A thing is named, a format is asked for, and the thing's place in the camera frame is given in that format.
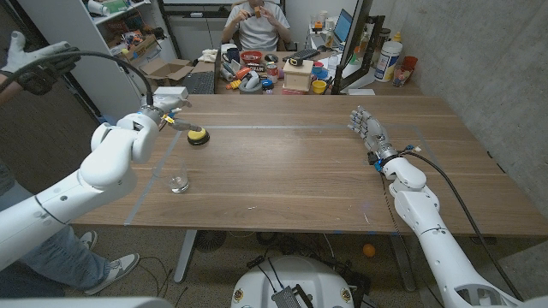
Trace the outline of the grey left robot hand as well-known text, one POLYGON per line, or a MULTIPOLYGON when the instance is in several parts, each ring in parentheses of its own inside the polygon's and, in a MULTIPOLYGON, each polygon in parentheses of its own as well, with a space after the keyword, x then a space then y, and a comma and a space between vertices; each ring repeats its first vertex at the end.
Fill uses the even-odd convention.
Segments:
MULTIPOLYGON (((153 119, 157 124, 160 124, 163 116, 170 113, 178 113, 183 107, 191 106, 192 104, 185 98, 176 96, 154 96, 152 105, 143 105, 140 108, 140 112, 153 119)), ((202 127, 179 118, 174 118, 173 121, 169 121, 168 125, 177 131, 189 130, 200 132, 202 130, 202 127)))

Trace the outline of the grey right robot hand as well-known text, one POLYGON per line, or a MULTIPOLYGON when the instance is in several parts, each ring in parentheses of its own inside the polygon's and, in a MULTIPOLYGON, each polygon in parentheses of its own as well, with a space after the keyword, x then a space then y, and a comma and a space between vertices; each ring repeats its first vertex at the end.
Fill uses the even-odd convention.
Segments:
POLYGON ((357 110, 352 110, 349 118, 348 128, 360 135, 365 147, 377 159, 385 160, 397 155, 397 150, 392 146, 385 127, 362 106, 358 106, 357 110))

